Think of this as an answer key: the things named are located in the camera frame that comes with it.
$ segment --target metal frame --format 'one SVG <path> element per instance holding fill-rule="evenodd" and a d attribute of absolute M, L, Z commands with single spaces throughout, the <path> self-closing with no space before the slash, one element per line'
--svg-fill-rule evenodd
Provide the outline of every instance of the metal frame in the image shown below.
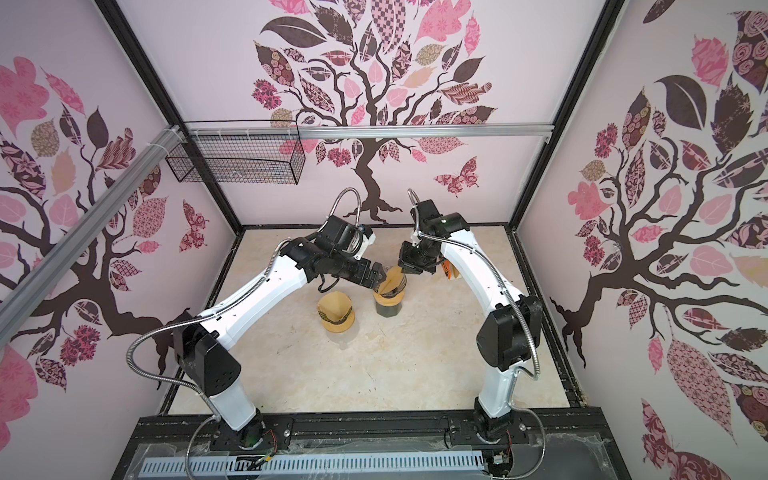
<path fill-rule="evenodd" d="M 56 283 L 69 271 L 128 197 L 159 164 L 166 151 L 179 143 L 178 129 L 162 130 L 53 249 L 0 304 L 0 348 L 18 331 Z"/>

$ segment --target cable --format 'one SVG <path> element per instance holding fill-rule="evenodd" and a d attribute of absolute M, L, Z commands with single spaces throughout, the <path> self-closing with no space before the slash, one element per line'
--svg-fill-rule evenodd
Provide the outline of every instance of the cable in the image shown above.
<path fill-rule="evenodd" d="M 176 328 L 182 328 L 182 327 L 189 326 L 189 325 L 195 325 L 197 323 L 202 323 L 202 322 L 205 322 L 205 321 L 207 321 L 209 319 L 216 318 L 221 313 L 224 313 L 224 312 L 226 312 L 228 310 L 233 309 L 240 302 L 245 300 L 245 298 L 247 296 L 249 296 L 251 293 L 253 293 L 257 288 L 259 288 L 262 283 L 264 283 L 266 281 L 267 277 L 270 275 L 270 273 L 272 273 L 272 267 L 275 264 L 275 259 L 280 254 L 280 249 L 283 248 L 283 245 L 285 245 L 288 242 L 290 242 L 290 238 L 283 240 L 282 242 L 280 242 L 277 245 L 277 248 L 272 253 L 272 257 L 270 258 L 270 262 L 266 265 L 266 269 L 264 270 L 264 275 L 262 275 L 261 278 L 259 278 L 258 281 L 251 288 L 248 289 L 248 291 L 246 291 L 242 296 L 237 298 L 234 302 L 232 302 L 232 303 L 230 303 L 228 305 L 223 306 L 219 310 L 215 310 L 215 312 L 210 314 L 210 315 L 196 316 L 193 319 L 185 320 L 185 321 L 179 322 L 179 323 L 169 323 L 167 325 L 164 325 L 164 326 L 161 326 L 161 327 L 156 328 L 154 330 L 151 330 L 150 332 L 145 333 L 144 335 L 142 335 L 139 338 L 137 338 L 128 347 L 128 350 L 125 353 L 125 362 L 128 364 L 128 367 L 131 370 L 133 370 L 134 372 L 136 372 L 138 375 L 143 376 L 144 378 L 148 378 L 148 379 L 152 379 L 152 380 L 157 380 L 158 382 L 173 383 L 174 385 L 185 386 L 188 389 L 194 390 L 195 392 L 197 392 L 198 395 L 200 395 L 200 397 L 203 399 L 203 401 L 208 406 L 208 408 L 211 410 L 211 412 L 213 412 L 213 414 L 216 416 L 216 418 L 217 419 L 221 418 L 221 414 L 217 410 L 216 406 L 213 404 L 213 402 L 210 401 L 208 396 L 205 395 L 205 392 L 203 392 L 203 390 L 199 386 L 197 386 L 195 383 L 188 382 L 186 380 L 179 380 L 179 379 L 175 379 L 175 378 L 169 377 L 169 376 L 155 375 L 153 373 L 148 372 L 147 370 L 142 369 L 141 367 L 136 365 L 136 362 L 134 360 L 134 352 L 136 351 L 136 348 L 138 348 L 139 345 L 141 345 L 146 340 L 152 338 L 153 336 L 157 335 L 158 333 L 166 332 L 168 330 L 172 330 L 172 329 L 176 329 Z"/>
<path fill-rule="evenodd" d="M 205 425 L 208 424 L 208 422 L 211 422 L 212 420 L 216 420 L 215 415 L 211 415 L 207 419 L 203 420 L 203 422 L 197 427 L 197 429 L 192 434 L 192 438 L 190 439 L 190 444 L 187 445 L 187 453 L 184 454 L 184 471 L 187 473 L 187 478 L 190 480 L 197 480 L 197 478 L 192 475 L 192 468 L 190 468 L 190 452 L 192 451 L 192 445 L 194 444 L 194 440 L 197 437 L 197 434 L 200 433 L 200 430 L 203 429 Z"/>
<path fill-rule="evenodd" d="M 360 226 L 360 208 L 361 208 L 360 193 L 352 187 L 347 187 L 344 190 L 341 190 L 341 193 L 339 194 L 339 196 L 336 197 L 336 201 L 333 202 L 333 207 L 331 207 L 331 211 L 328 213 L 328 217 L 326 217 L 326 221 L 324 221 L 323 224 L 320 225 L 320 228 L 317 229 L 318 232 L 321 231 L 323 227 L 326 226 L 326 224 L 328 224 L 328 219 L 330 218 L 331 215 L 333 215 L 333 212 L 336 211 L 336 207 L 339 206 L 339 202 L 341 201 L 342 197 L 349 192 L 354 192 L 355 197 L 357 197 L 357 213 L 355 214 L 355 228 Z"/>

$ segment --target marble floor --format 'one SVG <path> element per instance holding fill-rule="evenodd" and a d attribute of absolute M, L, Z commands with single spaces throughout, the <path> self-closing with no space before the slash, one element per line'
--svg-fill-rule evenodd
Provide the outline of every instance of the marble floor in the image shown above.
<path fill-rule="evenodd" d="M 502 274 L 525 291 L 503 227 L 474 227 L 478 242 Z M 277 243 L 310 230 L 249 230 L 227 275 L 219 300 L 252 279 Z M 377 228 L 366 258 L 397 263 L 410 229 Z M 316 305 L 319 279 L 292 293 L 250 328 L 232 348 L 242 364 L 243 386 L 263 412 L 341 412 L 471 409 L 484 379 L 485 361 L 475 335 L 485 320 L 464 280 L 408 275 L 399 315 L 376 314 L 370 290 L 338 283 L 352 299 L 356 321 L 344 333 L 321 325 Z M 515 403 L 568 407 L 544 337 L 538 348 L 541 378 L 522 376 Z M 170 414 L 207 413 L 189 389 L 179 389 Z"/>

